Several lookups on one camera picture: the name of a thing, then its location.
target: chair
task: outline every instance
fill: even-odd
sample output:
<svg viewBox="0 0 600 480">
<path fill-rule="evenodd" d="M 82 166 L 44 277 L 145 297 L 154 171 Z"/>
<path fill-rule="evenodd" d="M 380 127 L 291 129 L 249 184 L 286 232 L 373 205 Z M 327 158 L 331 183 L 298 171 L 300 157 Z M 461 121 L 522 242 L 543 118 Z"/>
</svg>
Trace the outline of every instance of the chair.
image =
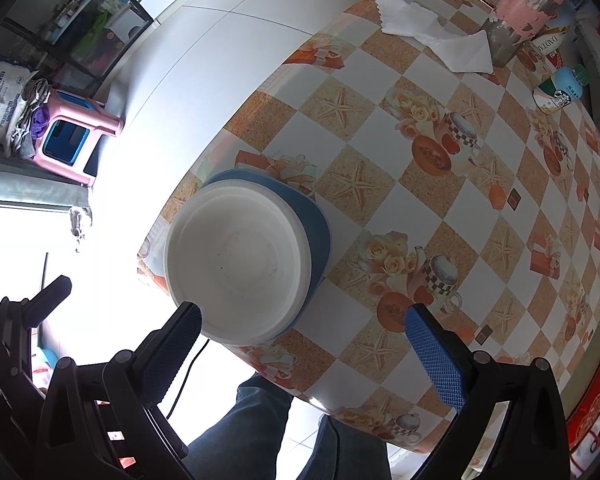
<svg viewBox="0 0 600 480">
<path fill-rule="evenodd" d="M 117 137 L 123 121 L 103 106 L 63 90 L 52 89 L 46 106 L 49 125 L 35 141 L 33 162 L 53 173 L 91 187 L 95 171 L 88 161 L 102 135 Z"/>
</svg>

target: checkered tablecloth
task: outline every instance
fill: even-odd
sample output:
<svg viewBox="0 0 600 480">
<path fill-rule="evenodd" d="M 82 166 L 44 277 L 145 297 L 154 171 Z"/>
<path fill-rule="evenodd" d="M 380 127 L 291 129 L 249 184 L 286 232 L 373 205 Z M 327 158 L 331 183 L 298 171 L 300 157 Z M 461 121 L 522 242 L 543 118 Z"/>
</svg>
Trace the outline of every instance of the checkered tablecloth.
<svg viewBox="0 0 600 480">
<path fill-rule="evenodd" d="M 478 0 L 414 0 L 471 33 Z M 560 389 L 600 320 L 600 135 L 579 103 L 546 116 L 548 70 L 522 51 L 491 76 L 451 73 L 428 48 L 383 34 L 360 0 L 276 70 L 229 120 L 165 204 L 139 253 L 164 283 L 164 239 L 213 174 L 262 171 L 313 198 L 333 250 L 295 327 L 231 348 L 261 374 L 397 446 L 429 452 L 454 412 L 402 332 L 430 305 L 471 350 L 544 356 Z M 480 466 L 499 406 L 474 457 Z"/>
</svg>

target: white napkin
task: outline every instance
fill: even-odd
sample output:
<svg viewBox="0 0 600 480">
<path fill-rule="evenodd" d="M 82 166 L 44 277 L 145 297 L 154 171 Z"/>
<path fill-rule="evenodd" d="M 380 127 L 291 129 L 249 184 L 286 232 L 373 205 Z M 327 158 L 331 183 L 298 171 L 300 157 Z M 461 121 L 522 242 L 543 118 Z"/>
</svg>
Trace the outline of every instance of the white napkin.
<svg viewBox="0 0 600 480">
<path fill-rule="evenodd" d="M 451 72 L 493 73 L 487 33 L 480 30 L 470 36 L 447 32 L 432 10 L 405 0 L 376 0 L 382 31 L 410 36 L 428 46 Z"/>
</svg>

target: blue gripper pad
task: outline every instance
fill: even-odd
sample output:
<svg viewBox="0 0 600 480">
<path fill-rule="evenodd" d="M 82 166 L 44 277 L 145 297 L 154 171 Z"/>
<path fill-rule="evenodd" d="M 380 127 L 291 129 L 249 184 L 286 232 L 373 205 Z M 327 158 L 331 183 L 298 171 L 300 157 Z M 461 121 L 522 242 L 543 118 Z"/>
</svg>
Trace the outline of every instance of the blue gripper pad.
<svg viewBox="0 0 600 480">
<path fill-rule="evenodd" d="M 136 370 L 139 397 L 143 405 L 156 406 L 164 399 L 202 329 L 197 305 L 183 303 L 157 331 L 148 347 L 138 354 Z"/>
<path fill-rule="evenodd" d="M 404 334 L 416 351 L 440 399 L 460 413 L 466 402 L 460 368 L 415 308 L 407 309 L 404 325 Z"/>
</svg>

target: jeans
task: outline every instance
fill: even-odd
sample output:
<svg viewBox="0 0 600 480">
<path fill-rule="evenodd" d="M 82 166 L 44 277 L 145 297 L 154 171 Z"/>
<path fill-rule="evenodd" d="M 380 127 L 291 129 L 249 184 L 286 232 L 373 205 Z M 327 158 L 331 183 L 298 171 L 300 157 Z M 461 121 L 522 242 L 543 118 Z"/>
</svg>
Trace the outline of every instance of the jeans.
<svg viewBox="0 0 600 480">
<path fill-rule="evenodd" d="M 238 386 L 235 406 L 189 445 L 196 480 L 275 480 L 293 397 L 256 374 Z M 384 441 L 324 415 L 298 480 L 391 480 Z"/>
</svg>

